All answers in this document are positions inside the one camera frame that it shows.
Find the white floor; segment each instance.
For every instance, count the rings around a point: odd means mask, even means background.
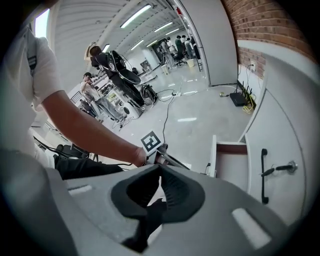
[[[237,141],[251,115],[242,107],[235,107],[229,97],[219,96],[220,92],[225,95],[232,93],[234,88],[219,86],[208,89],[206,77],[199,72],[197,65],[178,67],[169,75],[165,75],[161,67],[154,72],[158,77],[149,84],[155,92],[167,90],[159,93],[162,101],[169,100],[173,90],[181,92],[181,96],[175,97],[169,106],[164,130],[167,152],[193,171],[203,173],[210,161],[212,136],[216,135],[218,141]],[[103,124],[138,146],[142,145],[140,139],[150,131],[163,140],[170,102],[171,99],[167,102],[158,100],[152,109],[146,110],[120,131],[118,126],[112,129],[113,121],[110,119]],[[106,164],[119,162],[106,157],[101,157],[101,160]]]

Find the black handle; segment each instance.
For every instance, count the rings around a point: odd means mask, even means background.
[[[266,150],[265,148],[263,148],[261,150],[261,169],[262,169],[262,174],[265,172],[265,163],[264,163],[264,157],[268,154],[268,150]],[[265,176],[262,176],[262,189],[261,189],[261,201],[264,205],[266,205],[267,203],[269,203],[269,197],[265,196]]]

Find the wall socket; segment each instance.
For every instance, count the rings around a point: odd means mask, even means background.
[[[256,71],[257,63],[256,63],[254,60],[251,60],[251,65],[253,65],[253,66],[250,67],[250,70],[253,71],[253,72],[255,72],[255,71]]]

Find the drawer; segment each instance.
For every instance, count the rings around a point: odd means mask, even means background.
[[[213,135],[207,174],[228,181],[247,192],[249,180],[247,145],[243,142],[217,142],[217,137]]]

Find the chair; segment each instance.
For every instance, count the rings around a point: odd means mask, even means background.
[[[175,57],[173,57],[174,58],[174,60],[175,61],[178,61],[178,63],[176,63],[175,65],[179,65],[179,66],[181,66],[181,63],[185,63],[185,64],[187,64],[187,62],[185,62],[185,61],[183,61],[182,59],[184,58],[184,55],[181,53],[179,53],[178,52],[178,54],[175,56]]]

